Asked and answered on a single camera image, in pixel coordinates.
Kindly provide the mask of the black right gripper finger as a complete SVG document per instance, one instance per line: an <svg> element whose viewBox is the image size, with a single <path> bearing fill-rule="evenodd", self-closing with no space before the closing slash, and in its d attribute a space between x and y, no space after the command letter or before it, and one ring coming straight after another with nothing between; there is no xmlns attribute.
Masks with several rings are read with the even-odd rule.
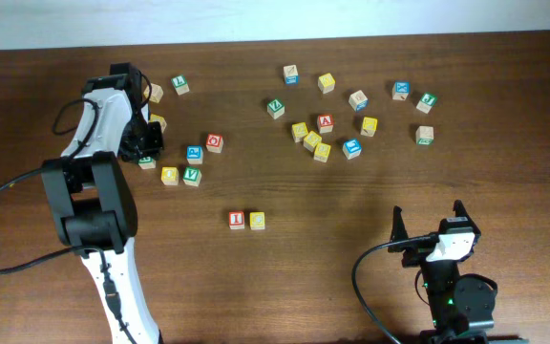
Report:
<svg viewBox="0 0 550 344"><path fill-rule="evenodd" d="M455 213L456 217L464 217L469 218L468 212L461 200L455 200L453 205L453 212Z"/></svg>
<svg viewBox="0 0 550 344"><path fill-rule="evenodd" d="M408 232L402 218L402 208L396 205L392 211L392 230L390 236L391 246L388 247L388 252L394 253L404 251L406 247L403 244L403 241L408 239Z"/></svg>

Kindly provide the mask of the red I wooden block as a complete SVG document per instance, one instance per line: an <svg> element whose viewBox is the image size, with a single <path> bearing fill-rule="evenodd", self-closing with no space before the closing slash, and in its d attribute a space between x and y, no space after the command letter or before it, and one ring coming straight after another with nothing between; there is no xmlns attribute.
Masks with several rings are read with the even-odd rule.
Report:
<svg viewBox="0 0 550 344"><path fill-rule="evenodd" d="M245 228L244 213L242 211L232 211L228 214L228 223L231 230Z"/></svg>

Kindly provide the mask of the yellow C wooden block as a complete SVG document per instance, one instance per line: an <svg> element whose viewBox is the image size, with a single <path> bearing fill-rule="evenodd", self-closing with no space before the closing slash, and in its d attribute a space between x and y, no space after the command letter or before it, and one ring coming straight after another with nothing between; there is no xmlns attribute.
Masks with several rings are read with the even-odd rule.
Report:
<svg viewBox="0 0 550 344"><path fill-rule="evenodd" d="M252 230L264 230L265 229L265 213L264 212L251 212L249 220L250 220L250 228Z"/></svg>

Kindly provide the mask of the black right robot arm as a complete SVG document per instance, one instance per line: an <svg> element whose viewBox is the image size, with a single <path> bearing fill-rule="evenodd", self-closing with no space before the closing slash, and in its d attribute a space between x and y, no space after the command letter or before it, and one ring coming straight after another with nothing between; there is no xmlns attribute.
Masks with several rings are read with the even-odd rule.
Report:
<svg viewBox="0 0 550 344"><path fill-rule="evenodd" d="M418 268L428 296L434 327L420 333L423 343L489 343L494 328L497 283L485 276L462 275L458 265L469 259L481 231L462 201L453 205L455 215L440 221L438 230L411 238L402 209L393 208L390 252L401 252L403 268Z"/></svg>

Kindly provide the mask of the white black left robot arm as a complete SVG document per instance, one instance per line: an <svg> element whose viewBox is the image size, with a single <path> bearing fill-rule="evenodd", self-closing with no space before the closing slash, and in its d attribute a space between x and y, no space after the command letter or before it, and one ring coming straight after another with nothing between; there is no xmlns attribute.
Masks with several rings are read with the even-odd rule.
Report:
<svg viewBox="0 0 550 344"><path fill-rule="evenodd" d="M146 76L117 63L81 90L83 114L73 140L41 178L60 242L91 274L115 343L160 343L135 262L138 211L120 168L159 158L163 138L141 92Z"/></svg>

